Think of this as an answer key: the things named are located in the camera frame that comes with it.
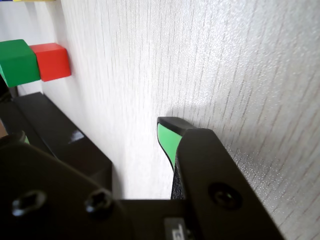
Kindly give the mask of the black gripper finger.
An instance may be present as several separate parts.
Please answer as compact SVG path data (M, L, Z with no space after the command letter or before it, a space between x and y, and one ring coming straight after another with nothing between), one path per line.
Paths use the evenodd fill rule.
M99 185L14 135L0 140L3 240L120 240L119 207Z
M281 240L281 232L217 135L179 117L157 126L178 136L175 167L198 240Z

